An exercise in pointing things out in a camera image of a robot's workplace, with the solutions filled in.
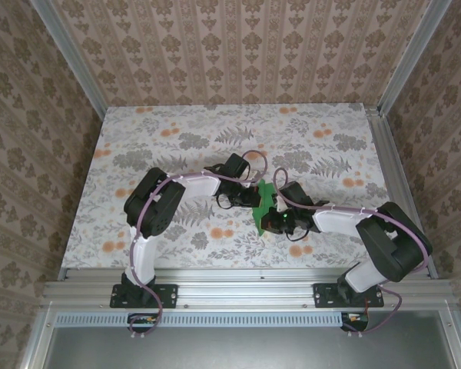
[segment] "floral wallpaper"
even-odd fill
[[[63,266],[128,265],[123,205],[149,168],[199,172],[250,149],[267,157],[266,182],[283,166],[314,201],[376,208],[389,199],[362,104],[111,107]],[[258,154],[245,158],[263,170]],[[311,232],[297,242],[269,232],[260,237],[251,213],[221,209],[210,197],[183,201],[154,240],[155,267],[340,268],[366,257],[362,241],[343,234]],[[302,234],[297,230],[291,238]]]
[[[55,280],[100,121],[28,1],[0,1],[0,368]]]
[[[461,1],[453,1],[388,116],[442,277],[461,308]]]
[[[429,0],[54,0],[106,106],[375,105]]]

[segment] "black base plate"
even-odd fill
[[[313,284],[314,303],[316,308],[364,308],[366,300],[369,308],[382,308],[384,306],[383,294],[377,286],[372,286],[361,294],[362,298],[348,304],[338,293],[337,283]]]
[[[155,284],[154,286],[152,286],[152,291],[154,291],[157,294],[157,296],[161,299],[162,307],[164,309],[176,308],[177,284]],[[115,284],[113,286],[113,291],[111,293],[111,302],[109,304],[110,308],[152,309],[158,307],[156,300],[153,298],[151,298],[148,301],[147,305],[143,306],[141,303],[127,301],[124,297],[125,295],[126,286],[124,286],[123,284]]]

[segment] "table surface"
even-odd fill
[[[314,201],[375,208],[389,200],[361,104],[109,108],[62,266],[127,265],[123,205],[148,169],[200,171],[257,148],[269,161],[267,182],[283,166]],[[264,167],[258,155],[246,159]],[[155,252],[156,268],[336,268],[366,256],[359,238],[341,234],[259,237],[251,209],[224,210],[214,198],[182,203]]]

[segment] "purple cable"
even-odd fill
[[[159,324],[159,322],[161,321],[161,318],[162,318],[162,303],[161,303],[161,299],[157,296],[157,294],[152,291],[151,288],[147,287],[141,280],[140,278],[138,278],[137,274],[135,273],[135,268],[134,268],[134,246],[135,244],[137,243],[137,240],[138,238],[140,237],[141,235],[141,232],[140,232],[140,229],[141,229],[141,222],[142,222],[142,219],[144,218],[145,216],[145,213],[147,212],[147,209],[148,207],[150,206],[150,204],[152,203],[152,201],[155,199],[155,197],[158,195],[158,193],[161,191],[161,189],[167,184],[169,183],[170,181],[173,181],[174,179],[179,179],[179,178],[191,178],[191,177],[214,177],[214,178],[219,178],[219,179],[225,179],[226,181],[232,181],[232,182],[237,182],[237,183],[254,183],[254,182],[257,182],[259,181],[260,179],[262,179],[262,177],[264,176],[264,174],[267,172],[267,169],[268,169],[268,160],[267,160],[267,157],[263,155],[263,153],[261,151],[258,151],[258,150],[248,150],[246,151],[242,157],[246,156],[247,154],[251,153],[251,152],[254,152],[256,154],[259,154],[263,159],[264,159],[264,170],[262,172],[258,172],[258,175],[256,177],[254,177],[253,179],[248,179],[248,180],[241,180],[241,179],[236,179],[236,178],[229,178],[229,177],[225,177],[223,175],[216,175],[215,173],[211,173],[211,172],[201,172],[201,173],[187,173],[187,174],[184,174],[184,175],[173,175],[171,177],[168,177],[166,179],[164,179],[154,190],[154,192],[151,193],[151,195],[149,196],[147,202],[145,203],[144,207],[141,209],[141,212],[140,212],[140,215],[138,216],[138,221],[137,221],[137,233],[135,235],[135,237],[133,238],[133,241],[131,242],[131,245],[130,245],[130,266],[131,266],[131,273],[133,274],[133,278],[135,279],[135,281],[137,282],[137,284],[143,288],[144,290],[146,290],[149,294],[151,294],[151,296],[156,300],[157,304],[158,304],[158,309],[159,309],[159,312],[158,312],[158,316],[157,316],[157,319],[156,321],[154,322],[154,325],[152,327],[150,327],[146,332],[144,332],[143,334],[149,334],[151,333],[154,328],[157,327],[157,325]],[[130,321],[130,332],[135,335],[137,334],[137,332],[134,331],[133,329],[133,323],[134,321],[136,321],[137,319],[139,318],[142,318],[142,317],[145,317],[144,315],[136,315],[134,316],[131,321]]]
[[[384,214],[380,214],[378,213],[377,211],[374,211],[374,210],[369,210],[369,209],[360,209],[360,208],[347,208],[347,207],[344,207],[344,206],[332,206],[331,209],[327,208],[325,209],[324,207],[321,207],[321,206],[306,206],[306,205],[301,205],[301,204],[298,204],[296,202],[293,202],[291,200],[289,200],[288,198],[285,198],[282,193],[280,192],[280,189],[278,188],[278,185],[277,185],[277,174],[278,172],[282,171],[284,174],[285,174],[285,184],[288,182],[288,179],[289,179],[289,176],[288,176],[288,173],[287,171],[285,170],[285,168],[278,168],[275,172],[274,172],[274,179],[273,179],[273,183],[274,183],[274,187],[275,187],[275,191],[276,193],[285,201],[287,202],[288,204],[291,204],[297,208],[302,208],[302,209],[310,209],[310,210],[318,210],[318,211],[330,211],[330,210],[337,210],[337,211],[348,211],[348,212],[351,212],[351,213],[358,213],[359,211],[362,211],[363,213],[367,213],[367,214],[371,214],[371,215],[375,215],[377,216],[378,218],[381,218],[383,219],[384,221],[387,221],[391,224],[394,224],[395,226],[397,226],[398,228],[400,228],[402,231],[406,232],[417,244],[417,246],[420,248],[420,251],[422,252],[422,255],[423,255],[423,262],[422,264],[418,267],[418,268],[415,268],[413,269],[412,273],[415,273],[417,271],[420,271],[424,268],[426,268],[428,262],[429,262],[429,255],[427,254],[427,250],[425,249],[425,246],[423,246],[423,242],[416,236],[416,234],[414,234],[410,229],[408,229],[405,225],[401,224],[400,222],[398,222],[396,219],[392,219],[391,217],[388,217]],[[381,323],[379,323],[376,327],[374,328],[371,328],[367,331],[364,331],[364,332],[359,332],[364,334],[364,333],[371,333],[371,332],[374,332],[376,331],[378,328],[382,327],[385,323],[388,322],[389,319],[391,319],[393,317],[393,315],[400,309],[401,307],[401,303],[403,302],[403,299],[401,298],[401,295],[397,294],[396,292],[394,291],[391,291],[391,290],[388,290],[386,288],[384,288],[383,286],[381,285],[378,285],[379,288],[388,293],[388,294],[392,294],[392,295],[395,295],[398,297],[398,304],[396,305],[396,307],[393,309],[393,311],[391,311],[391,313],[386,317],[386,319],[384,319]],[[343,324],[345,327],[353,330],[353,331],[357,331],[355,328],[351,327],[350,325],[348,324]]]

